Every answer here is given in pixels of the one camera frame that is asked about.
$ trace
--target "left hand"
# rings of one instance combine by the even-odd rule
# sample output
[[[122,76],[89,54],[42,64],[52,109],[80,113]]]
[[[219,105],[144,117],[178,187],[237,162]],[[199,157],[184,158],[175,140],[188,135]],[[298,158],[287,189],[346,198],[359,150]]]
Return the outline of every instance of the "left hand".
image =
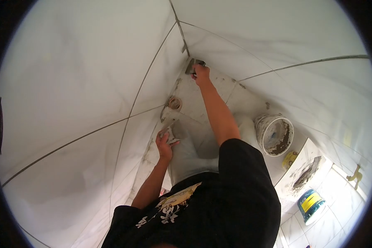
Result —
[[[164,160],[169,162],[172,159],[172,149],[171,149],[171,147],[176,146],[177,144],[179,144],[179,141],[176,141],[172,144],[167,144],[169,133],[165,130],[165,134],[163,135],[162,138],[160,138],[160,134],[162,132],[163,131],[160,131],[157,134],[156,145],[157,145],[157,148],[159,149],[160,159],[164,159]]]

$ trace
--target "right hand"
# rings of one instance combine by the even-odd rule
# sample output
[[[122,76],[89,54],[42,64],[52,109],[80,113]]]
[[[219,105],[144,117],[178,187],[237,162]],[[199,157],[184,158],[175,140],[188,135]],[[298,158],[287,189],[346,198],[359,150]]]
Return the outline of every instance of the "right hand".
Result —
[[[197,77],[192,74],[192,78],[196,81],[196,84],[200,87],[204,82],[209,81],[209,67],[194,64],[193,68],[196,70]]]

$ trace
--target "yellow object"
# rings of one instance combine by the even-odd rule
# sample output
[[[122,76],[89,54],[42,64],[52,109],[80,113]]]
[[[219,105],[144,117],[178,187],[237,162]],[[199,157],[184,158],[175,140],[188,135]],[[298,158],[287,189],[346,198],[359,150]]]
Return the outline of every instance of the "yellow object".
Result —
[[[285,156],[283,160],[283,168],[288,171],[288,169],[291,167],[295,159],[298,157],[299,153],[297,151],[290,151]]]
[[[321,201],[321,200],[322,200],[321,196],[319,196],[317,193],[312,193],[306,199],[306,201],[304,201],[301,204],[303,211],[306,213],[309,210],[309,208],[311,208],[311,206],[314,205],[314,203],[316,203],[317,201]]]

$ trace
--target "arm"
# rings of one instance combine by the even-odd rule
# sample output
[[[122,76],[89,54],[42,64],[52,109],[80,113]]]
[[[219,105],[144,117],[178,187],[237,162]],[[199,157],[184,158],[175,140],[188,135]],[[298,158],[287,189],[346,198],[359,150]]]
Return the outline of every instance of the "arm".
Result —
[[[228,139],[240,139],[240,132],[232,113],[209,79],[209,68],[198,64],[193,65],[193,68],[196,70],[197,77],[192,75],[192,78],[200,87],[208,120],[219,146]]]
[[[165,172],[167,171],[169,161],[172,159],[171,147],[179,144],[179,141],[167,144],[169,133],[165,133],[162,138],[160,138],[160,133],[157,134],[156,145],[159,149],[160,159],[157,165],[154,166],[153,171],[145,180],[145,182],[140,187],[138,193],[136,194],[131,206],[143,209],[150,203],[152,203],[160,195],[161,186],[163,185],[163,180]]]

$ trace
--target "hand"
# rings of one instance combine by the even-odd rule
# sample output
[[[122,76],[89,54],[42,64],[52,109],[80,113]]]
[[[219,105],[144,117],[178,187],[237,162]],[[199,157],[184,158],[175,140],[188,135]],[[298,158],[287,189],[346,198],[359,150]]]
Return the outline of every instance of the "hand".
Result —
[[[197,77],[192,74],[192,78],[196,81],[196,84],[200,87],[204,82],[209,81],[209,67],[194,64],[193,68],[196,70]]]
[[[160,138],[160,134],[163,132],[165,132],[165,134],[163,135],[162,138]],[[156,137],[156,145],[157,145],[157,148],[159,149],[160,159],[164,159],[169,162],[172,159],[171,147],[179,144],[179,141],[176,141],[172,144],[167,144],[168,136],[169,136],[169,133],[166,130],[160,131]]]

